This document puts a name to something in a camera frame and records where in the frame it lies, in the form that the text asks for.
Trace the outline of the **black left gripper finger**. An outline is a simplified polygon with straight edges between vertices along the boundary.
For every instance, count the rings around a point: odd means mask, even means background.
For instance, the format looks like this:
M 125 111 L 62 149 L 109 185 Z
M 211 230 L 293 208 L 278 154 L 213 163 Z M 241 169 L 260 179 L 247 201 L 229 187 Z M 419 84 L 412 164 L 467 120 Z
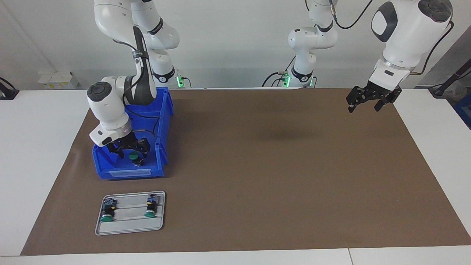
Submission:
M 391 92 L 387 96 L 381 96 L 378 102 L 375 104 L 375 111 L 379 112 L 385 105 L 394 103 L 397 99 L 396 92 Z
M 368 101 L 368 97 L 365 94 L 366 91 L 367 91 L 367 87 L 355 86 L 352 88 L 352 90 L 349 92 L 349 94 L 346 97 L 349 113 L 353 113 L 355 108 L 359 104 L 362 104 Z

